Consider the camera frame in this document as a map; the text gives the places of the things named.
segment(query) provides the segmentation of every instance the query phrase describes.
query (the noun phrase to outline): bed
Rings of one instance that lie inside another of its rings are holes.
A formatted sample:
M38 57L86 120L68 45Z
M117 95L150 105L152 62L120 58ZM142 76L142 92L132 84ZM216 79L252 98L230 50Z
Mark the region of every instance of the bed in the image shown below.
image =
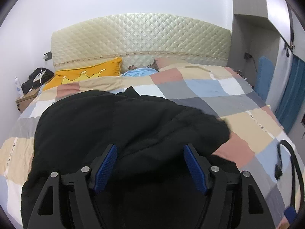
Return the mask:
M154 59L175 61L144 77L105 76L45 90L27 107L0 148L0 205L15 228L22 228L22 185L31 170L34 134L41 114L67 96L98 89L112 93L133 86L139 95L164 97L227 121L230 140L214 154L253 175L276 227L286 224L292 175L290 156L281 148L283 176L277 181L277 143L287 140L270 108L251 86L226 67L230 31L176 15L135 13L100 17L57 32L51 39L55 70L91 66L121 57L121 72L150 66ZM295 150L303 175L304 164ZM296 182L296 208L300 190Z

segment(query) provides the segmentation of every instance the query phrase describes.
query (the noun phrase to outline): silver bolt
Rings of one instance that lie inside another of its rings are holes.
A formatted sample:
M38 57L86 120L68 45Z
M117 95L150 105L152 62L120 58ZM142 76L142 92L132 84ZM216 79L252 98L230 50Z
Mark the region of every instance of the silver bolt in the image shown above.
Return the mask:
M242 172L242 175L243 175L244 177L250 177L250 176L251 176L251 174L250 174L249 171L243 171L243 172Z
M51 177L57 177L58 176L58 172L56 172L56 171L53 171L52 173L51 173L51 175L50 175Z
M218 171L219 171L219 167L218 167L218 166L212 166L212 167L211 167L211 170L212 170L213 172L218 172Z
M84 166L83 168L81 168L81 171L86 173L90 170L90 168L88 166Z

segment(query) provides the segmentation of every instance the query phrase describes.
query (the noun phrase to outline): bedspread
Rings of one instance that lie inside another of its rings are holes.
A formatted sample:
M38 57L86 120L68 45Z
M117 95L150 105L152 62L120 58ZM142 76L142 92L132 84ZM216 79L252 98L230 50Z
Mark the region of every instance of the bedspread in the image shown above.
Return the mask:
M166 66L150 76L99 77L42 92L21 114L0 148L0 204L16 228L22 228L21 190L31 170L34 134L43 111L78 92L98 89L117 93L130 86L140 95L164 97L225 119L231 129L230 140L214 154L234 161L241 171L250 171L266 199L274 224L286 223L284 210L290 204L292 188L290 157L285 148L281 148L283 176L276 181L276 147L282 139L295 149L294 144L269 107L230 68L183 63ZM304 176L304 164L297 152L296 156ZM298 182L296 190L298 208Z

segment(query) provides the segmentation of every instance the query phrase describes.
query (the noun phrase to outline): bedside table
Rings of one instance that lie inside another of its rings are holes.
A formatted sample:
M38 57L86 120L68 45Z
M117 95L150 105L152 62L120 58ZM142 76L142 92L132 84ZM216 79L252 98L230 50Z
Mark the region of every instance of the bedside table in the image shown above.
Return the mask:
M27 106L37 97L40 87L28 92L24 97L16 100L17 108L22 113Z

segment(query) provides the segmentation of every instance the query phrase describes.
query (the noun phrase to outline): quilted headboard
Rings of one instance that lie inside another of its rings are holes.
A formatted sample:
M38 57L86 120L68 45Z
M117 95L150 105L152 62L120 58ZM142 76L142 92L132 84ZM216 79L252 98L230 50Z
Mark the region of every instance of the quilted headboard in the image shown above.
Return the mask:
M177 15L132 13L94 18L52 34L55 70L78 68L121 56L127 67L148 66L157 57L226 66L230 31Z

